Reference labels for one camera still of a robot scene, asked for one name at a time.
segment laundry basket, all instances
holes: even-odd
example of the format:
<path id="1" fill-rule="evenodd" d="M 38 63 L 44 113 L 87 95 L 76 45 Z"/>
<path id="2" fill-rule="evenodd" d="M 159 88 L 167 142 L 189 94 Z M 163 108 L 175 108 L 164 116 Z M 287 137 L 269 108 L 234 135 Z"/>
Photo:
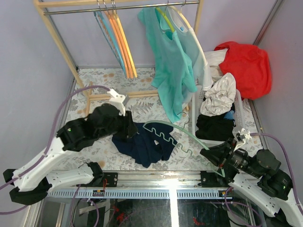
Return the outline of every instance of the laundry basket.
<path id="1" fill-rule="evenodd" d="M 193 135 L 196 134 L 196 131 L 198 130 L 198 127 L 196 126 L 198 116 L 200 113 L 201 104 L 203 102 L 203 99 L 205 97 L 205 91 L 202 90 L 202 86 L 197 86 L 197 92 L 194 93 L 192 98 L 192 133 Z M 240 91 L 236 90 L 236 97 L 235 97 L 235 113 L 233 115 L 235 121 L 236 121 L 236 127 L 233 129 L 234 135 L 240 131 L 242 128 L 245 127 L 245 120 L 244 120 L 244 112 L 243 112 L 243 106 L 242 106 L 242 100 L 241 100 L 241 94 Z M 203 143 L 205 143 L 208 147 L 213 147 L 219 144 L 222 144 L 224 141 L 215 141 L 215 140 L 201 140 Z"/>

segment table surface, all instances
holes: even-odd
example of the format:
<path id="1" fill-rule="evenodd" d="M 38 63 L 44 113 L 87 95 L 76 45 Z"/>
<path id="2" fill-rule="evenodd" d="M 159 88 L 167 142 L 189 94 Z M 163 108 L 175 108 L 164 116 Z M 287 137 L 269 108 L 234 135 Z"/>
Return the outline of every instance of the table surface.
<path id="1" fill-rule="evenodd" d="M 121 69 L 81 69 L 79 75 L 83 80 L 84 85 L 88 86 L 92 81 L 94 85 L 104 85 L 108 88 L 115 89 L 120 94 L 125 94 L 130 91 L 155 90 L 150 85 L 154 78 L 154 68 L 137 69 L 138 78 L 126 79 Z M 93 94 L 105 94 L 102 89 L 95 89 Z M 93 101 L 90 105 L 90 112 L 97 106 L 108 101 Z M 75 95 L 69 107 L 66 121 L 74 120 L 79 117 L 84 117 L 84 109 L 86 107 L 86 98 L 83 94 Z M 252 115 L 248 100 L 242 101 L 246 129 L 250 132 L 257 132 L 256 124 Z M 162 120 L 169 122 L 161 101 L 158 96 L 130 98 L 126 104 L 126 109 L 131 110 L 134 122 L 146 122 L 148 120 Z M 184 114 L 182 119 L 175 123 L 179 126 L 184 125 L 188 121 Z M 191 131 L 191 122 L 185 126 L 188 131 Z M 75 169 L 85 162 L 98 162 L 103 170 L 145 170 L 145 171 L 201 171 L 210 170 L 210 166 L 206 166 L 209 162 L 206 158 L 199 154 L 202 146 L 194 142 L 188 135 L 174 129 L 171 135 L 181 142 L 185 149 L 192 149 L 193 154 L 182 152 L 175 148 L 168 161 L 159 161 L 153 163 L 149 168 L 144 168 L 142 165 L 135 163 L 134 159 L 121 154 L 111 141 L 111 136 L 98 140 L 93 146 L 83 149 L 81 152 L 76 152 L 72 157 L 69 157 L 59 163 L 56 170 Z M 254 137 L 245 144 L 243 149 L 247 150 L 249 155 L 253 156 L 259 149 L 262 149 L 262 144 L 259 137 Z"/>

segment gray wall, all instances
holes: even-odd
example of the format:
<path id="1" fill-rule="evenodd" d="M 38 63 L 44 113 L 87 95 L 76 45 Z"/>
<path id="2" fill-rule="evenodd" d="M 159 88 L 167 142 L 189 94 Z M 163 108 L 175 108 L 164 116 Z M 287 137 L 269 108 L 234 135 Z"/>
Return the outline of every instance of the gray wall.
<path id="1" fill-rule="evenodd" d="M 165 0 L 143 1 L 134 4 L 163 3 Z M 197 35 L 204 51 L 213 50 L 227 41 L 252 44 L 275 0 L 205 0 L 199 33 Z M 119 10 L 128 44 L 135 65 L 152 66 L 154 57 L 145 38 L 144 26 L 137 18 L 140 9 Z M 186 5 L 182 13 L 193 26 L 196 5 Z M 54 21 L 62 34 L 72 56 L 79 66 L 117 66 L 93 13 L 56 15 Z"/>
<path id="2" fill-rule="evenodd" d="M 255 101 L 265 132 L 284 144 L 294 169 L 298 192 L 303 191 L 303 1 L 285 1 L 260 47 L 268 51 L 273 74 L 269 95 Z M 270 148 L 283 161 L 281 148 L 271 139 Z"/>
<path id="3" fill-rule="evenodd" d="M 4 170 L 21 167 L 45 147 L 72 75 L 32 1 L 3 1 L 0 31 L 2 185 Z M 12 188 L 0 192 L 0 212 L 21 207 L 10 201 Z M 0 216 L 0 226 L 20 226 L 25 213 Z"/>

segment perforated metal strip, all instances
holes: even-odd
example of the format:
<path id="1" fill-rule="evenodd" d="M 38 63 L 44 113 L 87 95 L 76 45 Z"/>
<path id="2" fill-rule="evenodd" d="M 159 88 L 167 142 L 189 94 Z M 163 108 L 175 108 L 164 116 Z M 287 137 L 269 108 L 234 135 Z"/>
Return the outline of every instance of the perforated metal strip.
<path id="1" fill-rule="evenodd" d="M 48 194 L 55 198 L 72 198 L 75 189 L 61 189 Z M 223 199 L 218 190 L 177 190 L 178 199 Z M 117 190 L 108 189 L 105 195 L 92 189 L 79 189 L 76 198 L 106 199 L 169 199 L 169 190 Z"/>

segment clothing rack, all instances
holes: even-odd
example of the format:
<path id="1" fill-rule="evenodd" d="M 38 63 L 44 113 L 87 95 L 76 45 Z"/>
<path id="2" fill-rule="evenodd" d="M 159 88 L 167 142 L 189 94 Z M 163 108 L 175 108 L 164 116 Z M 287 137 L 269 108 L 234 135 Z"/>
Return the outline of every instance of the clothing rack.
<path id="1" fill-rule="evenodd" d="M 136 2 L 136 1 L 144 1 L 144 0 L 115 0 L 115 3 L 128 3 L 128 2 Z M 112 4 L 111 0 L 104 0 L 106 4 Z M 76 9 L 76 10 L 67 10 L 67 11 L 48 11 L 48 8 L 55 8 L 55 7 L 71 7 L 71 6 L 87 6 L 87 5 L 98 5 L 97 0 L 63 0 L 63 1 L 46 1 L 41 2 L 39 0 L 34 0 L 34 6 L 38 11 L 39 15 L 41 16 L 43 22 L 45 23 L 46 28 L 48 29 L 49 33 L 51 34 L 53 40 L 55 41 L 56 45 L 58 46 L 62 56 L 64 57 L 67 65 L 69 66 L 73 76 L 75 77 L 78 85 L 80 88 L 84 87 L 84 84 L 81 78 L 78 75 L 77 67 L 74 64 L 69 52 L 67 51 L 65 45 L 63 44 L 63 40 L 60 38 L 59 34 L 57 33 L 54 24 L 50 18 L 51 15 L 59 15 L 59 14 L 71 14 L 71 13 L 83 13 L 83 12 L 94 12 L 94 11 L 104 11 L 104 10 L 119 10 L 119 9 L 137 9 L 137 8 L 145 8 L 145 7 L 159 7 L 159 6 L 177 6 L 177 5 L 189 5 L 189 4 L 197 4 L 197 11 L 196 11 L 196 18 L 195 18 L 195 25 L 194 31 L 197 34 L 198 28 L 200 25 L 200 17 L 202 13 L 204 0 L 198 1 L 185 1 L 185 2 L 174 2 L 174 3 L 162 3 L 162 4 L 149 4 L 149 5 L 138 5 L 138 6 L 124 6 L 124 7 L 114 7 L 114 8 L 97 8 L 97 9 Z M 92 94 L 92 90 L 83 91 L 84 96 L 87 98 L 87 106 L 86 106 L 86 115 L 89 114 L 90 102 L 91 101 L 98 101 L 98 100 L 106 100 L 109 99 L 108 95 L 105 94 Z M 157 96 L 157 90 L 151 91 L 137 91 L 137 92 L 129 92 L 127 93 L 130 98 L 135 97 L 149 97 L 149 96 Z"/>

